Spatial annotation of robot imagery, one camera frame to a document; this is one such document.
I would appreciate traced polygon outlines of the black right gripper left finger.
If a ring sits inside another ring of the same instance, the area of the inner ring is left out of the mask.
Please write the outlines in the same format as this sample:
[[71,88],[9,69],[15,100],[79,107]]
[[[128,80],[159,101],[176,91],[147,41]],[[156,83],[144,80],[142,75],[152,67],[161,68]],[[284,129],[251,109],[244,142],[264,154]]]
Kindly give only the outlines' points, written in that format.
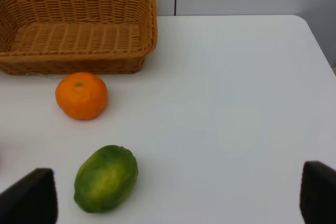
[[37,168],[1,193],[1,223],[56,223],[54,171]]

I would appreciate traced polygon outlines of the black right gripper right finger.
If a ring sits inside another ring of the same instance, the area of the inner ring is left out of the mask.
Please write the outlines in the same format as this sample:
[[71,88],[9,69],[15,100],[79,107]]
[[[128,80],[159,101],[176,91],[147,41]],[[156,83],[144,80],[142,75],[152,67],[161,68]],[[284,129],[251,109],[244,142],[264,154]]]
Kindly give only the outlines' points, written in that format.
[[335,224],[335,170],[320,161],[304,163],[300,211],[305,223]]

